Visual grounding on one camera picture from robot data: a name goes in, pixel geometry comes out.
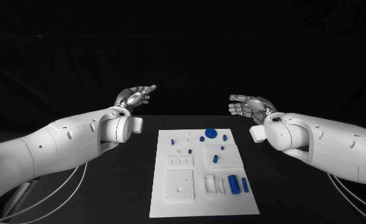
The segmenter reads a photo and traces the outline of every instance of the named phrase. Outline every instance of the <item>blue cylinder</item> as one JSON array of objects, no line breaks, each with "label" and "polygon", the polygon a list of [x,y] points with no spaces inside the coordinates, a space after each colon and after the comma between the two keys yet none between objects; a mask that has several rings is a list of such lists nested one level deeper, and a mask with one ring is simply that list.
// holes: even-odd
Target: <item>blue cylinder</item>
[{"label": "blue cylinder", "polygon": [[218,136],[218,131],[216,131],[215,129],[209,128],[209,129],[206,129],[206,131],[205,131],[205,135],[206,135],[208,138],[216,138],[216,136]]},{"label": "blue cylinder", "polygon": [[248,184],[247,184],[247,179],[245,178],[242,178],[242,186],[244,186],[244,191],[249,192],[249,190],[248,190]]},{"label": "blue cylinder", "polygon": [[231,193],[232,194],[239,194],[241,193],[241,188],[239,188],[236,176],[231,175],[231,176],[228,176],[228,179],[229,179],[229,185],[231,185]]}]

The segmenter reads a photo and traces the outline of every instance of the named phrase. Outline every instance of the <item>black table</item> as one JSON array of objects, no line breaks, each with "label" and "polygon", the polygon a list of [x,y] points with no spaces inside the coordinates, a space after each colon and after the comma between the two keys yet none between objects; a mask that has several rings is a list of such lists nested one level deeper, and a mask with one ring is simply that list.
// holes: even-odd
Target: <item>black table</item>
[{"label": "black table", "polygon": [[[327,174],[277,151],[268,142],[255,144],[251,119],[241,116],[139,116],[143,133],[88,163],[82,185],[62,208],[33,223],[362,223]],[[160,129],[229,128],[239,148],[260,215],[149,218]],[[41,177],[22,209],[39,202],[74,170]],[[79,167],[61,191],[12,223],[48,214],[74,192]]]}]

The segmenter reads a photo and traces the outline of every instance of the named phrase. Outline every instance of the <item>robotic hand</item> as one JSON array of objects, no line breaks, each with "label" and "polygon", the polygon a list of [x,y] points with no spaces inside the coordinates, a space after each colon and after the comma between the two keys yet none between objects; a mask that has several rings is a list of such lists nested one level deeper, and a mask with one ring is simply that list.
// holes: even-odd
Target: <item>robotic hand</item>
[{"label": "robotic hand", "polygon": [[81,166],[124,143],[131,132],[141,133],[143,119],[131,112],[149,103],[154,89],[124,89],[108,109],[66,117],[0,143],[0,196],[33,178]]},{"label": "robotic hand", "polygon": [[252,117],[249,130],[257,143],[268,140],[287,155],[334,176],[366,183],[365,128],[296,113],[281,113],[273,103],[252,96],[231,95],[232,115]]}]

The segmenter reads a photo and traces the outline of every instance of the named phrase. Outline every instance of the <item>white cable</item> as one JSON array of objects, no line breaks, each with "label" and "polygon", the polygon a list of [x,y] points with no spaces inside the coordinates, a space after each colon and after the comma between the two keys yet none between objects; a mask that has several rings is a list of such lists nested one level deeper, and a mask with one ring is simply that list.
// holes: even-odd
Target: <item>white cable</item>
[{"label": "white cable", "polygon": [[350,193],[350,195],[363,203],[366,204],[366,202],[352,193],[352,191],[346,188],[346,186],[343,185],[342,181],[337,179],[337,182],[342,184],[343,188],[346,189],[346,191]]},{"label": "white cable", "polygon": [[330,181],[333,182],[333,184],[334,184],[334,186],[336,186],[339,192],[342,193],[345,199],[349,201],[349,203],[353,205],[353,207],[356,208],[356,210],[358,210],[358,211],[362,213],[362,215],[366,217],[366,214],[365,214],[365,213],[362,212],[362,210],[355,206],[355,204],[352,203],[352,201],[349,200],[349,198],[347,198],[346,195],[343,194],[343,192],[342,192],[342,190],[339,189],[339,187],[337,187],[337,185],[336,185],[336,183],[334,183],[332,177],[330,177]]},{"label": "white cable", "polygon": [[[79,184],[78,184],[78,187],[77,187],[75,191],[72,192],[69,198],[68,198],[66,201],[64,202],[64,204],[62,204],[49,214],[46,214],[45,216],[42,216],[42,217],[38,218],[36,220],[32,220],[32,221],[25,222],[25,223],[16,223],[16,224],[28,224],[28,223],[32,223],[32,222],[35,222],[35,221],[43,219],[46,216],[49,216],[49,215],[66,204],[68,200],[69,200],[71,197],[74,196],[74,194],[75,194],[75,192],[77,192],[77,190],[78,190],[78,188],[79,188],[79,186],[81,186],[81,184],[82,184],[84,175],[85,175],[85,171],[87,171],[87,166],[88,166],[88,163],[85,163],[85,169],[84,169],[82,179],[81,179],[81,182],[79,182]],[[30,207],[28,207],[28,208],[26,208],[25,210],[22,210],[20,212],[13,213],[13,214],[9,215],[7,217],[2,218],[0,221],[4,220],[4,219],[7,219],[7,218],[10,218],[10,217],[13,217],[13,216],[16,216],[16,215],[19,215],[19,214],[22,214],[22,213],[26,212],[29,209],[32,209],[35,206],[38,206],[38,205],[58,192],[58,190],[64,187],[64,185],[65,185],[66,182],[69,181],[72,175],[75,174],[78,168],[79,168],[79,167],[77,167],[77,169],[74,170],[74,172],[72,172],[69,178],[66,179],[66,181],[64,182],[64,184],[61,185],[61,187],[55,190],[55,192],[53,192],[41,202],[38,202],[35,205],[32,205]]]}]

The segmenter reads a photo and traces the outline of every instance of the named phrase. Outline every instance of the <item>blue disc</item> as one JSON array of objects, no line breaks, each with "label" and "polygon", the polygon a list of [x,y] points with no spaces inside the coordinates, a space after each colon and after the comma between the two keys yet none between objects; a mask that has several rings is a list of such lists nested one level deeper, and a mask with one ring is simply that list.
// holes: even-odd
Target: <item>blue disc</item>
[{"label": "blue disc", "polygon": [[212,128],[206,129],[205,135],[208,138],[216,138],[218,136],[218,131]]}]

